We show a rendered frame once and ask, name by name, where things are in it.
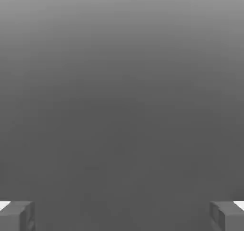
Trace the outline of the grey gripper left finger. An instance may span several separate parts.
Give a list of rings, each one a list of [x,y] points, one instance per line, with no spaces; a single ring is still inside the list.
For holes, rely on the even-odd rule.
[[[0,231],[36,231],[35,203],[0,201]]]

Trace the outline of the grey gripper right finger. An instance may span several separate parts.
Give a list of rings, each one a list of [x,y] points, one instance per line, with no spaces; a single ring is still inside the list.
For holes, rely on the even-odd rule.
[[[212,201],[209,214],[212,231],[244,231],[244,201]]]

